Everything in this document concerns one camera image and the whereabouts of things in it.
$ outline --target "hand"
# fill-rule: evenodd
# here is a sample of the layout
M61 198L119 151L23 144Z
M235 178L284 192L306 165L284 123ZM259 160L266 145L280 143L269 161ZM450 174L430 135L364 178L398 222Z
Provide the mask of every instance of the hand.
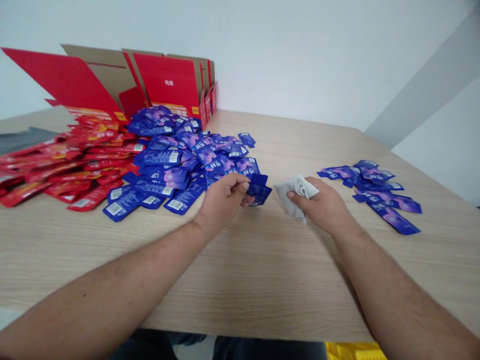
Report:
M290 191L287 196L298 205L308 218L332 237L349 235L361 230L340 194L322 180L314 177L305 178L319 190L311 199Z
M230 173L215 182L206 192L200 211L193 221L215 237L239 212L239 206L247 207L255 201L247 195L250 179L239 173Z

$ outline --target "skin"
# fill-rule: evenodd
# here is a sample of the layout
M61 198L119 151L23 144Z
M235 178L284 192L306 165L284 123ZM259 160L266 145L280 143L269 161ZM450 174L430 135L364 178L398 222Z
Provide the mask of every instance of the skin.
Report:
M333 188L307 180L319 194L312 199L294 193L289 197L332 236L388 359L477 359L479 339L372 240ZM237 216L239 205L255 200L246 195L249 182L236 173L224 176L210 187L192 221L40 301L0 332L0 359L108 358Z

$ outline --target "yellow object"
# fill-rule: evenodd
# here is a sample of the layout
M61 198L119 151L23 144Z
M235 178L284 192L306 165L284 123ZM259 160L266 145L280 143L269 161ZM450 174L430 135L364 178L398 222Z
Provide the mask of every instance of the yellow object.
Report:
M376 342L326 342L328 360L387 360Z

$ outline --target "white cloth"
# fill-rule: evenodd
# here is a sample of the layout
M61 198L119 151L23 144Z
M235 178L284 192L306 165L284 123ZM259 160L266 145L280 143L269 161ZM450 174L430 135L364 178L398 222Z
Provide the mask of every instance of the white cloth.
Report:
M319 193L319 190L305 180L302 174L298 174L297 176L291 178L288 181L281 182L273 186L278 193L281 201L285 205L286 212L289 213L296 219L300 219L302 223L307 223L307 218L305 217L305 213L299 208L294 202L292 202L289 197L287 196L288 192L296 192L298 195L304 196L307 199L311 199L312 196Z

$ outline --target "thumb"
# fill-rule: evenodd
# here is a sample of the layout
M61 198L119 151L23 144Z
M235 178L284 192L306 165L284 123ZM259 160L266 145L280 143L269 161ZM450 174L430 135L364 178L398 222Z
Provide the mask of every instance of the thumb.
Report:
M295 191L289 191L287 194L288 198L302 210L305 210L310 203L310 199L307 199L305 196L298 195Z
M250 184L248 182L242 182L235 186L235 188L232 191L231 197L235 199L235 201L238 201L240 204L242 200L245 197L245 194L247 193L247 190L249 189Z

